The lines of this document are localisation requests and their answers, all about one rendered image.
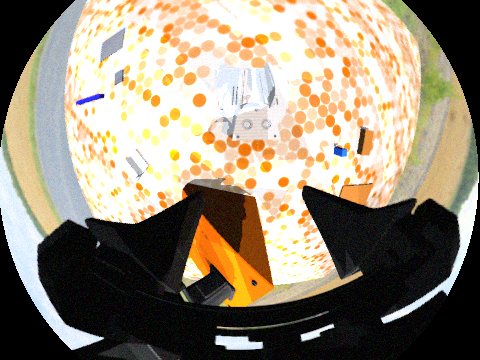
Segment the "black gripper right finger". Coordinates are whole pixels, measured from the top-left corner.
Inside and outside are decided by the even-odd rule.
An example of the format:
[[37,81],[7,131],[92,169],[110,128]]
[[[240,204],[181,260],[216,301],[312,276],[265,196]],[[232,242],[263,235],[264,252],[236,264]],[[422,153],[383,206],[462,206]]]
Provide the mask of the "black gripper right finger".
[[340,280],[356,275],[359,264],[380,244],[391,225],[407,213],[411,215],[417,204],[413,197],[381,208],[365,207],[311,185],[303,185],[301,197],[324,239]]

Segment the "small blue block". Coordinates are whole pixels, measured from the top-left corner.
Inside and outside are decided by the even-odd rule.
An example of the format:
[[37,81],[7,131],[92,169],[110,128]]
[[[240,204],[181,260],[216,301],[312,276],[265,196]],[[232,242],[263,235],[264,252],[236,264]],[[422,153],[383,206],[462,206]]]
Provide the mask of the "small blue block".
[[335,149],[333,149],[333,155],[344,157],[344,156],[347,156],[347,153],[348,151],[345,148],[335,147]]

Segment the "dark blue flat bar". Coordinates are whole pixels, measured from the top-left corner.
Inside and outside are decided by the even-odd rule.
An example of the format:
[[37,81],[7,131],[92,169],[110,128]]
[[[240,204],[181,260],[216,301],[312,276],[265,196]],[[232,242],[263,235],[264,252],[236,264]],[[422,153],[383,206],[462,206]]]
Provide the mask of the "dark blue flat bar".
[[80,100],[80,101],[77,100],[77,101],[76,101],[76,105],[79,105],[79,104],[80,104],[80,105],[81,105],[81,104],[87,104],[88,101],[99,100],[99,99],[101,99],[101,97],[103,97],[103,99],[104,99],[104,97],[105,97],[105,96],[104,96],[104,93],[97,93],[97,95],[93,95],[93,96],[91,96],[91,97],[87,97],[87,99],[83,99],[83,100]]

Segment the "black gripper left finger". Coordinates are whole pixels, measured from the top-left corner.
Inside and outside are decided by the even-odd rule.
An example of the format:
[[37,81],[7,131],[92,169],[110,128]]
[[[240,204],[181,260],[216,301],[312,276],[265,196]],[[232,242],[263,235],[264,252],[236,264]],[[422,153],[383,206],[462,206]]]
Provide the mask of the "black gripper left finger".
[[96,217],[84,220],[99,244],[128,253],[145,272],[167,287],[164,291],[177,295],[203,215],[204,200],[203,189],[199,189],[135,224]]

